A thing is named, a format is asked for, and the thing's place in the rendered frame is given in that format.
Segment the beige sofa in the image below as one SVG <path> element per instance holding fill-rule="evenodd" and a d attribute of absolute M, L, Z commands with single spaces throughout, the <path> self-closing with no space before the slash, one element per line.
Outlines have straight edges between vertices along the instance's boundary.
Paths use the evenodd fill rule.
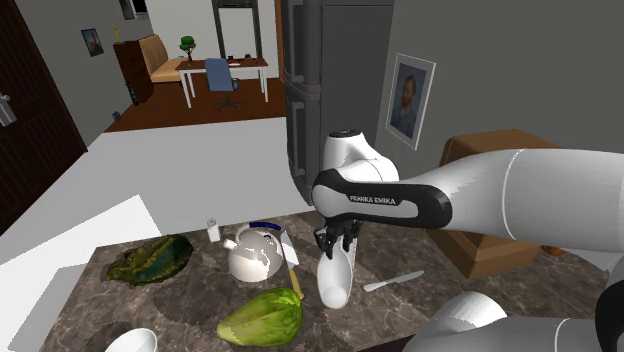
<path fill-rule="evenodd" d="M 186 58 L 169 58 L 161 38 L 154 34 L 138 40 L 148 74 L 153 83 L 179 82 L 176 68 Z"/>

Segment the small framed wall picture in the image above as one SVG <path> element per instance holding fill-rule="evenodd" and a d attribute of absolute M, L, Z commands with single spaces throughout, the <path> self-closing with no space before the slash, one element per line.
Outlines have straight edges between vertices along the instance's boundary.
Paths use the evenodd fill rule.
<path fill-rule="evenodd" d="M 84 29 L 81 31 L 81 34 L 91 57 L 104 53 L 103 46 L 95 28 Z"/>

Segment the small green potted tree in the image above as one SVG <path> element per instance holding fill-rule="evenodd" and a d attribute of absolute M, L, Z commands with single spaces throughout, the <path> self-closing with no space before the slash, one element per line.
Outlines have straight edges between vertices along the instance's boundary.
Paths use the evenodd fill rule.
<path fill-rule="evenodd" d="M 192 52 L 196 48 L 196 42 L 192 36 L 183 36 L 180 38 L 179 48 L 187 55 L 188 61 L 192 62 Z"/>

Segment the grey refrigerator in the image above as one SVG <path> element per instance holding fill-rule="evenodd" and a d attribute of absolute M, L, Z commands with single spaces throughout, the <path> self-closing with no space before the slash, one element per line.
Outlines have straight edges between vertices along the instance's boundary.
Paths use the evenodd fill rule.
<path fill-rule="evenodd" d="M 310 204 L 329 133 L 374 144 L 394 0 L 281 0 L 287 154 Z"/>

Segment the white desk with brown top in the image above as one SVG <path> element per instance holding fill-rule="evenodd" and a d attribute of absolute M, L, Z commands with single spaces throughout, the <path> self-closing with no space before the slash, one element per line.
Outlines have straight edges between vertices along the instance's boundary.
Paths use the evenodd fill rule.
<path fill-rule="evenodd" d="M 185 99 L 188 108 L 192 107 L 191 98 L 195 97 L 194 85 L 192 80 L 193 74 L 204 74 L 206 76 L 204 61 L 185 61 L 179 64 L 176 70 L 179 72 L 180 81 L 183 87 Z M 260 81 L 261 92 L 264 95 L 264 101 L 269 102 L 268 83 L 266 71 L 268 64 L 263 58 L 243 58 L 243 59 L 225 59 L 229 68 L 241 71 L 256 71 Z"/>

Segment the white bowl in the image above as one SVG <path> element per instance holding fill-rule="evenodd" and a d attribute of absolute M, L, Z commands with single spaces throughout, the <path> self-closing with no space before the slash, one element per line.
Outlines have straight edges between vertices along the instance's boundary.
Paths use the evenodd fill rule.
<path fill-rule="evenodd" d="M 117 337 L 105 352 L 158 352 L 158 341 L 152 330 L 136 328 Z"/>

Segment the silver butter knife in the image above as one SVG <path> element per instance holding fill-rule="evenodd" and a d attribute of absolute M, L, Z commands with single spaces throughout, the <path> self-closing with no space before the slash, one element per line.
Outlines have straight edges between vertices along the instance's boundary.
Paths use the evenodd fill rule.
<path fill-rule="evenodd" d="M 419 271 L 415 271 L 415 272 L 411 272 L 411 273 L 408 273 L 408 274 L 404 274 L 404 275 L 401 275 L 401 276 L 398 276 L 398 277 L 395 277 L 395 278 L 392 278 L 392 279 L 386 279 L 386 280 L 375 282 L 375 283 L 365 284 L 365 285 L 362 286 L 362 289 L 365 292 L 371 292 L 371 291 L 379 289 L 379 288 L 381 288 L 383 286 L 386 286 L 388 284 L 403 283 L 403 282 L 406 282 L 406 281 L 410 281 L 410 280 L 416 279 L 416 278 L 422 276 L 423 274 L 424 274 L 424 271 L 423 270 L 419 270 Z"/>

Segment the blue office chair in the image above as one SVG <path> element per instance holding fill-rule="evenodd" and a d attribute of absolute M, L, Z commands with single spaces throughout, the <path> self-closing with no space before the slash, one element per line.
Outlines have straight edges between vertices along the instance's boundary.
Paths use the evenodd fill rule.
<path fill-rule="evenodd" d="M 243 105 L 243 102 L 231 101 L 229 98 L 230 92 L 235 92 L 240 88 L 240 80 L 232 77 L 228 62 L 223 58 L 207 58 L 204 66 L 209 90 L 225 94 L 225 101 L 216 102 L 213 106 L 220 111 L 224 107 L 237 109 L 239 105 Z"/>

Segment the dark wooden cabinet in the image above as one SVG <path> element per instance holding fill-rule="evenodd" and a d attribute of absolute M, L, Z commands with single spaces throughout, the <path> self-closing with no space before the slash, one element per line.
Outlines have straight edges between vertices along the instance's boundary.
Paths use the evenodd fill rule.
<path fill-rule="evenodd" d="M 154 87 L 139 42 L 115 43 L 113 49 L 133 104 L 145 103 L 153 95 Z"/>

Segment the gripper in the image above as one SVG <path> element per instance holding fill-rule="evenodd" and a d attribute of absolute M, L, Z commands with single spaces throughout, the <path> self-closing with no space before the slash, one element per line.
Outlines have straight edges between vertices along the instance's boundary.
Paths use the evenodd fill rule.
<path fill-rule="evenodd" d="M 325 227 L 314 231 L 316 243 L 329 260 L 333 258 L 333 247 L 341 236 L 343 251 L 355 252 L 362 224 L 361 220 L 327 221 Z"/>

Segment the light green cabbage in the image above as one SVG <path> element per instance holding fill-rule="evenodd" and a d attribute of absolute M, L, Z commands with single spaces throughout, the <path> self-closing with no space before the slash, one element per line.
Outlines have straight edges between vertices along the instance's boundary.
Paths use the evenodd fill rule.
<path fill-rule="evenodd" d="M 222 320 L 217 336 L 240 346 L 278 346 L 290 343 L 303 321 L 299 295 L 290 288 L 267 290 Z"/>

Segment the framed portrait picture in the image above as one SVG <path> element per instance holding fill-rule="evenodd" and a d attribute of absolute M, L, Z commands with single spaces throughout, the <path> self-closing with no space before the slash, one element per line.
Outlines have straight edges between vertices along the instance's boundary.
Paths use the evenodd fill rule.
<path fill-rule="evenodd" d="M 436 63 L 398 53 L 395 58 L 386 129 L 417 150 Z"/>

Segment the dark brown door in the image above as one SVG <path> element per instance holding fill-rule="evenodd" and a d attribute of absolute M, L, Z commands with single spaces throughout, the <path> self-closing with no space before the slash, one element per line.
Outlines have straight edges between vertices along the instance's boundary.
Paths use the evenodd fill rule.
<path fill-rule="evenodd" d="M 0 0 L 0 236 L 86 151 L 15 0 Z"/>

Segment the brown cardboard box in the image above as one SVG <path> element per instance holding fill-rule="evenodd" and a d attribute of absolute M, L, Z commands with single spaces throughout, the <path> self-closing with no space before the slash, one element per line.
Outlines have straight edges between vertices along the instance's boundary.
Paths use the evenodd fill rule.
<path fill-rule="evenodd" d="M 454 136 L 447 140 L 440 166 L 457 159 L 502 149 L 557 148 L 557 145 L 518 129 Z M 558 247 L 503 239 L 472 232 L 426 230 L 426 234 L 466 279 L 475 279 L 530 264 L 541 248 L 551 256 Z"/>

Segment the dark green leafy lettuce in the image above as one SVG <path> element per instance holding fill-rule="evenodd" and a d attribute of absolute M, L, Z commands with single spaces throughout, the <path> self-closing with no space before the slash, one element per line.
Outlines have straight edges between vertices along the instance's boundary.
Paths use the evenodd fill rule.
<path fill-rule="evenodd" d="M 126 251 L 109 265 L 106 280 L 125 282 L 131 287 L 160 283 L 182 271 L 193 252 L 194 246 L 185 236 L 163 236 Z"/>

